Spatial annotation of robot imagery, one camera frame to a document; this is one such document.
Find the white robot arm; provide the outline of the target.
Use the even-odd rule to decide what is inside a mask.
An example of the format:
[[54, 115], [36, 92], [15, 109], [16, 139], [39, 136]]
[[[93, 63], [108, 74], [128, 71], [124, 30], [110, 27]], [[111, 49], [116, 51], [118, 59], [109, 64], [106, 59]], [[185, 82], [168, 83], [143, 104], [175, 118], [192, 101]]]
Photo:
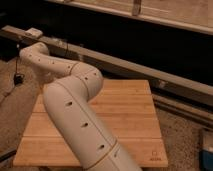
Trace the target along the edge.
[[44, 89], [43, 103], [84, 171], [142, 171], [88, 104], [103, 87], [96, 67], [53, 57], [43, 43], [22, 49], [20, 58], [57, 76]]

